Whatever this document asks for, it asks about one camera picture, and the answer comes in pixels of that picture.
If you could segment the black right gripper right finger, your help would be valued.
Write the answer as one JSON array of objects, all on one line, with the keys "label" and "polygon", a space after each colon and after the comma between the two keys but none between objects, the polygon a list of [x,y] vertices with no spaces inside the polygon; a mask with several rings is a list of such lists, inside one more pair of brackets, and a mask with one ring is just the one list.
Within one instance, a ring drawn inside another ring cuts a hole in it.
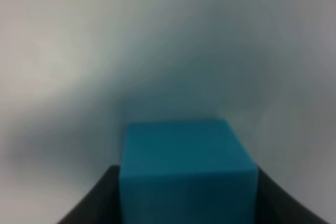
[{"label": "black right gripper right finger", "polygon": [[258,169],[256,224],[327,224]]}]

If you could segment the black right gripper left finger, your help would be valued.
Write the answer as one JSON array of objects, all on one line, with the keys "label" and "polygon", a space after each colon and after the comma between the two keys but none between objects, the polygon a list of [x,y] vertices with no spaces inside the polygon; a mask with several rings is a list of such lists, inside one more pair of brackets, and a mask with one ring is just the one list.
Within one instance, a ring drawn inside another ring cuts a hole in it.
[{"label": "black right gripper left finger", "polygon": [[110,166],[94,188],[59,223],[121,223],[119,174],[119,165]]}]

